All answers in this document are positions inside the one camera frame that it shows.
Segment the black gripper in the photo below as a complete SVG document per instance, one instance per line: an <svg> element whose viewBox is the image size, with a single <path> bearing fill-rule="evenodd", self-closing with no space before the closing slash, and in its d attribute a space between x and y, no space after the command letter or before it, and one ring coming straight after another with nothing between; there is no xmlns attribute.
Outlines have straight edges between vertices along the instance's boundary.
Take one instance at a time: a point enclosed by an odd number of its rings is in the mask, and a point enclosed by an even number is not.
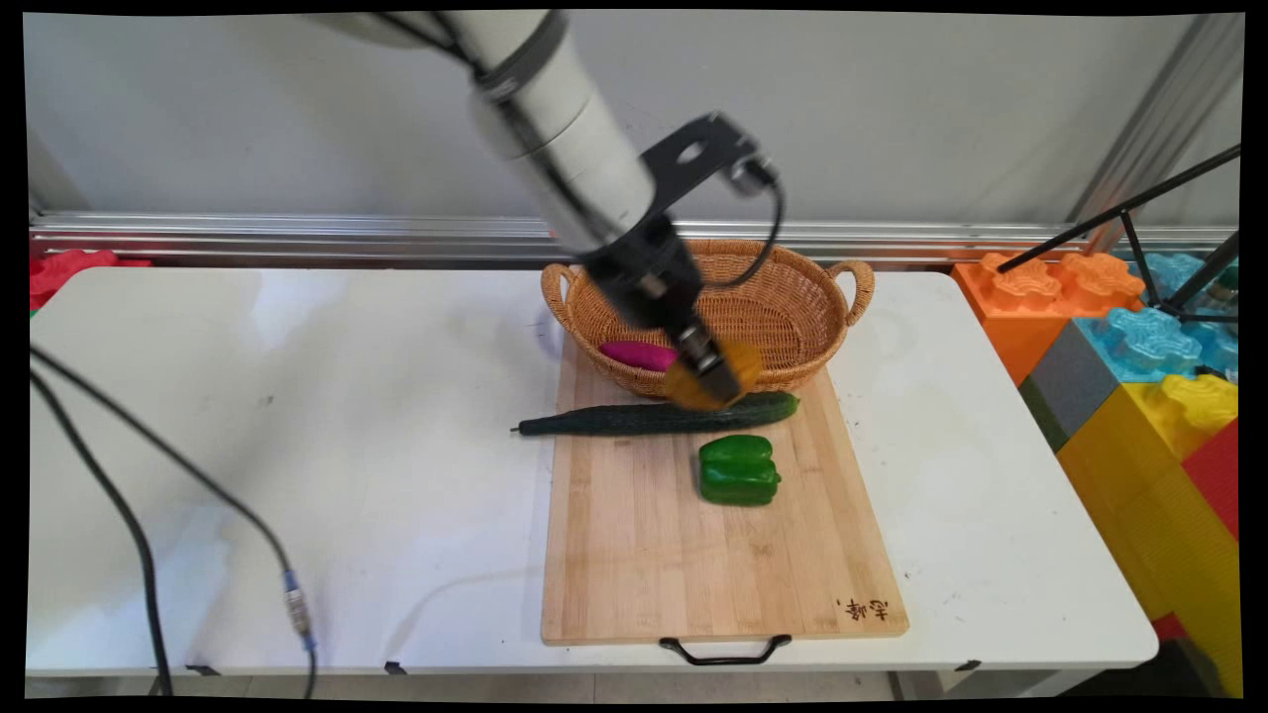
<svg viewBox="0 0 1268 713"><path fill-rule="evenodd" d="M676 343L676 405L729 406L742 396L737 370L697 313L702 275L670 217L585 254L582 266L630 329Z"/></svg>

